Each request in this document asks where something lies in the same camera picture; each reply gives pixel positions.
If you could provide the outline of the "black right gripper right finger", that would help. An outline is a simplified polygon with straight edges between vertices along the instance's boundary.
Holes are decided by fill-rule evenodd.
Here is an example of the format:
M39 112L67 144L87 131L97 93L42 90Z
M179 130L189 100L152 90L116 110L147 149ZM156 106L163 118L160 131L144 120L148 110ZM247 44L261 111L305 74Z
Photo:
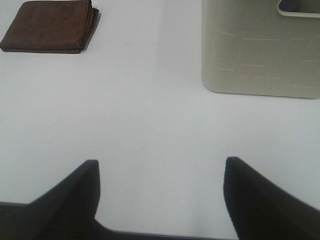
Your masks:
M318 240L320 211L284 191L242 159L228 157L223 196L240 240Z

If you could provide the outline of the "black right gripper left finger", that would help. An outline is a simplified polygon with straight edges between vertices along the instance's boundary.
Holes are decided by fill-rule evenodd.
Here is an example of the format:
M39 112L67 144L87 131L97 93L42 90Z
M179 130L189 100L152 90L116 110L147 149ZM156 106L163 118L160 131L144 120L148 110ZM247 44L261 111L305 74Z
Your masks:
M96 219L100 201L97 160L87 160L48 192L0 218L2 240L126 240Z

